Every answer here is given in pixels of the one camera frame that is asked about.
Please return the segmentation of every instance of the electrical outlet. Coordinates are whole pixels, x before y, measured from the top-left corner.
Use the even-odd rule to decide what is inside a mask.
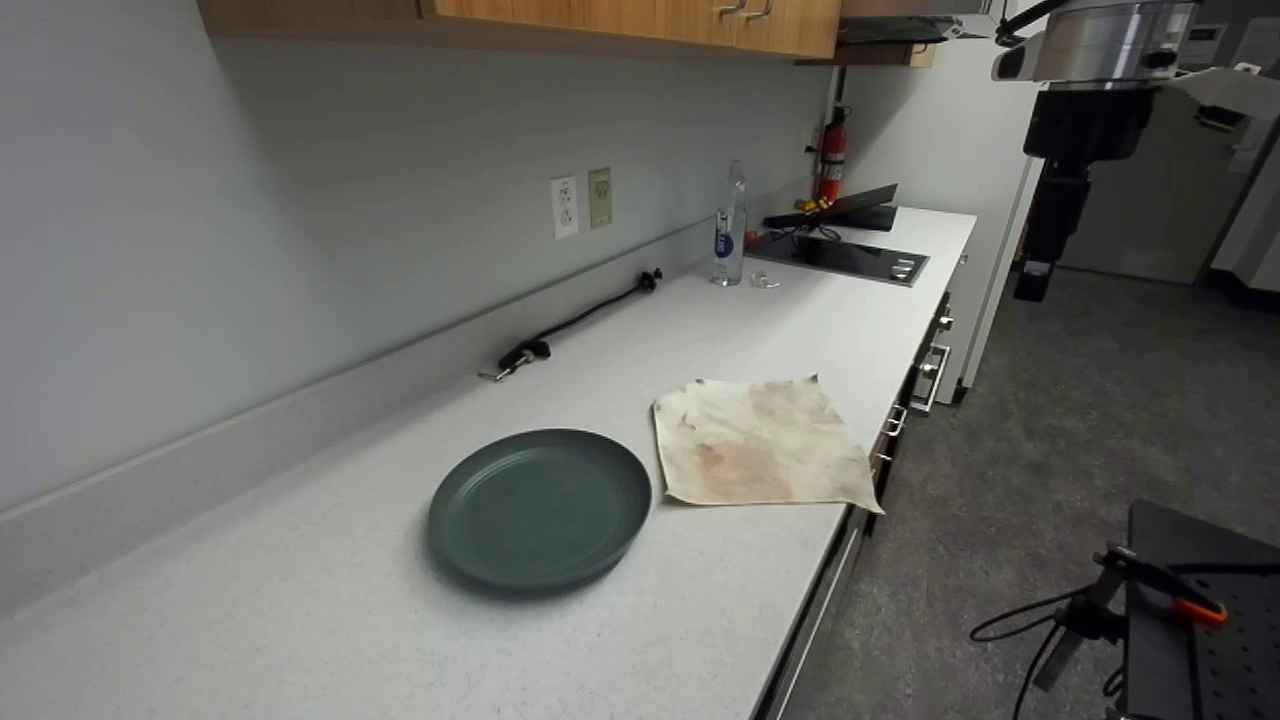
[[[556,241],[583,232],[579,202],[578,202],[578,174],[552,179],[552,225],[556,225]]]
[[[587,172],[587,220],[594,220],[594,229],[613,225],[613,172],[609,167]]]

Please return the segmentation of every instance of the wooden cabinet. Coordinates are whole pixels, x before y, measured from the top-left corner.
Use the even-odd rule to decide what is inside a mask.
[[[509,22],[828,58],[840,0],[199,0],[214,37],[393,37]]]

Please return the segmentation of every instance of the wall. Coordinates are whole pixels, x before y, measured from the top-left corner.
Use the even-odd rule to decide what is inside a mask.
[[[1211,268],[1240,276],[1249,288],[1280,291],[1280,135],[1258,167]]]
[[[1024,135],[1038,85],[996,85],[990,39],[941,42],[931,68],[852,68],[852,186],[902,185],[902,202],[974,213],[978,232],[954,278],[957,329],[946,399],[974,384],[1000,305],[1016,201],[1029,174]]]
[[[194,0],[0,8],[0,509],[806,179],[784,58],[205,39]],[[550,179],[617,225],[552,241]]]

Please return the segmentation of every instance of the floor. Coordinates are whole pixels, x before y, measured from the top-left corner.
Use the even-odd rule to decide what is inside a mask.
[[[1038,637],[970,643],[1013,602],[1097,576],[1158,501],[1280,544],[1280,314],[1210,288],[1060,270],[1004,305],[964,409],[913,423],[890,520],[800,675],[797,720],[1008,717]],[[1024,720],[1101,720],[1122,652],[1091,643]]]

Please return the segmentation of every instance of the countertop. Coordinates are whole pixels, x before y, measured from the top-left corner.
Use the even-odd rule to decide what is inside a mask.
[[[617,570],[552,599],[449,584],[424,509],[524,427],[603,431],[660,479],[650,402],[698,375],[816,371],[874,449],[970,232],[954,213],[852,232],[923,250],[913,288],[766,260],[739,288],[677,276],[552,365],[457,378],[3,620],[0,717],[749,717],[843,504],[656,504]]]

